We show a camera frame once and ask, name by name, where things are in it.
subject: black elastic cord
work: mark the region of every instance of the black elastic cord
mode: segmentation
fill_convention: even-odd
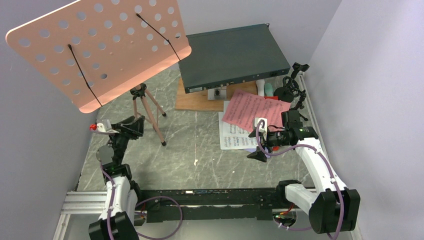
[[[158,33],[163,39],[165,39],[165,41],[167,41],[169,43],[169,45],[171,46],[173,52],[175,53],[176,57],[178,58],[178,61],[181,61],[180,57],[178,56],[177,52],[175,51],[174,47],[172,46],[171,42],[169,39],[167,39],[166,37],[164,37],[160,32],[158,32],[158,30],[156,30],[154,27],[152,27],[152,25],[150,25],[146,20],[144,20],[142,18],[142,16],[140,16],[140,14],[136,13],[135,15],[137,15],[137,17],[139,17],[141,20],[143,20],[149,27],[151,27],[151,29],[153,29],[156,33]]]
[[[75,60],[76,65],[78,66],[78,69],[81,72],[82,77],[84,78],[84,81],[85,81],[85,84],[87,85],[87,88],[90,89],[90,92],[93,94],[93,96],[97,100],[98,104],[100,104],[100,107],[103,107],[103,105],[100,103],[100,101],[97,98],[97,96],[94,94],[94,92],[93,92],[92,88],[90,87],[89,83],[87,82],[86,76],[84,76],[83,70],[81,70],[80,64],[78,63],[78,60],[75,57],[74,51],[72,50],[72,46],[70,44],[68,44],[67,46],[68,46],[70,52],[72,53],[73,59]]]

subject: pink sheet music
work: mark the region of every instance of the pink sheet music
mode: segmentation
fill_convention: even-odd
[[[288,111],[289,108],[289,102],[265,99],[237,89],[222,120],[248,131],[253,131],[255,117],[268,119],[268,125],[282,127],[281,113]]]

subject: tabletop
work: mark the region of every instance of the tabletop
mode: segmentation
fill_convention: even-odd
[[[283,77],[265,81],[275,90],[282,86]],[[267,163],[247,158],[245,150],[221,150],[218,112],[174,109],[179,78],[179,70],[167,69],[144,82],[166,112],[166,117],[159,115],[159,129],[167,145],[161,145],[148,122],[144,125],[144,136],[129,141],[122,163],[129,164],[132,179],[142,190],[274,188],[279,181],[293,179],[305,187],[314,187],[305,164],[294,150],[272,157]],[[156,116],[155,105],[148,98],[147,101]],[[137,105],[138,111],[146,115],[139,100]],[[306,101],[304,105],[300,112],[311,119],[311,107]],[[127,92],[101,107],[97,119],[117,123],[132,114],[132,95]],[[304,125],[313,123],[309,120]],[[106,135],[92,135],[78,191],[106,189],[96,152],[107,141]]]

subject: music stand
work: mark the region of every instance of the music stand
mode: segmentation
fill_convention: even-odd
[[[191,53],[177,0],[99,2],[72,2],[6,34],[7,44],[83,113],[141,88]],[[164,145],[158,122],[143,105]]]

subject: wooden board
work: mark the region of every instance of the wooden board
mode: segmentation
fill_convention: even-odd
[[[226,87],[227,100],[230,100],[236,89],[241,89],[247,93],[258,94],[255,81],[230,85]],[[197,91],[186,93],[184,91],[183,79],[178,82],[178,90],[176,91],[175,110],[185,111],[224,111],[224,100],[208,100],[208,91]]]

